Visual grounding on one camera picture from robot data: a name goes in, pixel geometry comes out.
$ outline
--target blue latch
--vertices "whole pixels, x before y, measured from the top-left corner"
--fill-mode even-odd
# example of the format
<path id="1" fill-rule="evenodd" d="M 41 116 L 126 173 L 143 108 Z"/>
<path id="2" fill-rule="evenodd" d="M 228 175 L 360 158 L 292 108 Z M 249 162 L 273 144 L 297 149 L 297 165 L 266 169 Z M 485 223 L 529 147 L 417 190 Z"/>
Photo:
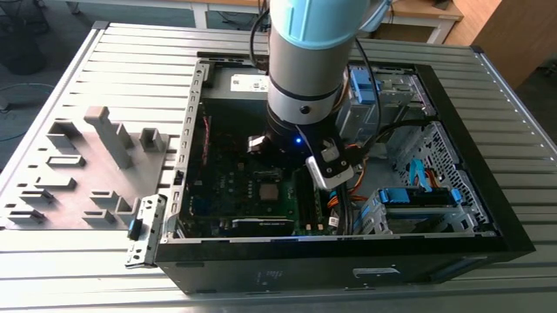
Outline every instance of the blue latch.
<path id="1" fill-rule="evenodd" d="M 366 69 L 352 67 L 352 85 L 360 104 L 376 104 L 376 93 L 372 89 L 372 79 Z M 381 81 L 376 81 L 377 90 L 381 91 Z"/>
<path id="2" fill-rule="evenodd" d="M 388 203 L 389 202 L 389 197 L 386 196 L 385 190 L 380 190 L 380 198 L 381 198 L 381 202 L 382 203 Z"/>
<path id="3" fill-rule="evenodd" d="M 405 188 L 385 188 L 380 190 L 382 203 L 411 203 L 409 192 Z"/>
<path id="4" fill-rule="evenodd" d="M 459 189 L 457 189 L 457 188 L 453 188 L 453 190 L 452 190 L 452 195 L 453 195 L 453 199 L 455 199 L 455 201 L 456 201 L 457 203 L 461 203 L 461 202 L 463 202 L 463 195 L 461 195 L 461 192 L 459 191 Z"/>

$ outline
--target motherboard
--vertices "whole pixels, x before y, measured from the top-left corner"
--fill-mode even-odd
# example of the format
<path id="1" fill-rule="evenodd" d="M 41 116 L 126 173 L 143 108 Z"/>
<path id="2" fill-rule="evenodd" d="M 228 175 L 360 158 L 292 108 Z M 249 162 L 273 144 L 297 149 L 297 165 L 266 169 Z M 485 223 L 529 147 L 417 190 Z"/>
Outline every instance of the motherboard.
<path id="1" fill-rule="evenodd" d="M 262 164 L 242 138 L 199 122 L 186 178 L 185 237 L 329 235 L 321 192 L 306 168 Z"/>

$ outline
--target gray holder post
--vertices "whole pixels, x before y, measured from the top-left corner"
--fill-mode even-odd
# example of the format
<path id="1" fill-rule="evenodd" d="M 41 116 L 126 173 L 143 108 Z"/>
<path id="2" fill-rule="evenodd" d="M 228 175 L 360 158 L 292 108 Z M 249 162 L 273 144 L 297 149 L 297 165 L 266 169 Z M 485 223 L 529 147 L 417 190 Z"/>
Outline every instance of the gray holder post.
<path id="1" fill-rule="evenodd" d="M 85 120 L 95 127 L 103 145 L 113 156 L 119 168 L 126 169 L 131 165 L 131 158 L 126 151 L 126 145 L 109 119 L 109 108 L 106 106 L 90 106 Z"/>
<path id="2" fill-rule="evenodd" d="M 51 140 L 57 150 L 65 152 L 77 149 L 71 143 L 71 139 L 81 135 L 82 133 L 73 122 L 58 121 L 53 123 L 51 129 L 47 133 L 47 138 Z"/>
<path id="3" fill-rule="evenodd" d="M 109 210 L 85 211 L 82 218 L 91 226 L 107 226 L 117 221 Z"/>
<path id="4" fill-rule="evenodd" d="M 50 204 L 54 200 L 53 194 L 45 189 L 23 190 L 19 198 L 31 206 Z"/>
<path id="5" fill-rule="evenodd" d="M 165 142 L 157 128 L 143 128 L 139 142 L 145 152 L 165 152 Z"/>
<path id="6" fill-rule="evenodd" d="M 119 202 L 121 197 L 115 191 L 91 190 L 90 198 L 99 207 L 105 207 L 105 206 L 115 206 Z"/>
<path id="7" fill-rule="evenodd" d="M 126 225 L 130 225 L 131 221 L 134 220 L 135 212 L 137 212 L 137 205 L 134 204 L 134 207 L 130 207 L 130 204 L 126 202 L 126 200 L 121 197 L 119 202 L 117 204 L 117 210 L 115 214 L 121 217 L 122 222 Z"/>

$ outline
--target floor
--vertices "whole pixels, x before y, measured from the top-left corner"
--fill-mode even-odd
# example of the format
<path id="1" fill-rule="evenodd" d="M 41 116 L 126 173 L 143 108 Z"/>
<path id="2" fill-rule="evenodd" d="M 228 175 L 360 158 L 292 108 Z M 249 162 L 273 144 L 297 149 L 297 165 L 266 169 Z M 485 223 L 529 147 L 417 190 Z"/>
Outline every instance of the floor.
<path id="1" fill-rule="evenodd" d="M 37 37 L 37 40 L 49 59 L 47 68 L 31 76 L 16 76 L 0 66 L 0 88 L 15 83 L 55 85 L 97 20 L 181 27 L 195 26 L 190 10 L 82 3 L 82 13 L 74 16 L 65 2 L 46 2 L 45 15 L 51 31 Z M 253 17 L 252 14 L 224 14 L 222 16 L 218 12 L 210 12 L 209 27 L 248 30 Z M 22 137 L 3 140 L 26 132 L 49 97 L 49 92 L 49 87 L 39 86 L 18 87 L 2 92 L 12 106 L 10 112 L 0 111 L 6 112 L 0 114 L 0 170 L 10 160 Z M 517 93 L 549 136 L 557 141 L 557 123 L 553 122 L 557 115 L 557 75 L 547 78 L 541 71 L 535 72 L 527 83 L 520 86 Z"/>

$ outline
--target table leg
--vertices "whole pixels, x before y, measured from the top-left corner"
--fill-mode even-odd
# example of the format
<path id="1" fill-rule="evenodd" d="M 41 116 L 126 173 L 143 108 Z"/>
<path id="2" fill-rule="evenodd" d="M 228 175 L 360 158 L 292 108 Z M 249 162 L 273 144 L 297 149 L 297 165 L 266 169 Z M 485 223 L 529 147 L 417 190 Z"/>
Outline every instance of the table leg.
<path id="1" fill-rule="evenodd" d="M 74 15 L 82 13 L 82 11 L 79 10 L 79 2 L 67 1 L 67 6 L 70 9 L 70 13 L 73 13 Z"/>
<path id="2" fill-rule="evenodd" d="M 429 44 L 443 44 L 453 29 L 453 20 L 440 20 L 437 28 L 433 30 L 428 39 Z"/>
<path id="3" fill-rule="evenodd" d="M 206 3 L 193 3 L 191 10 L 194 11 L 195 28 L 207 28 L 209 5 Z"/>

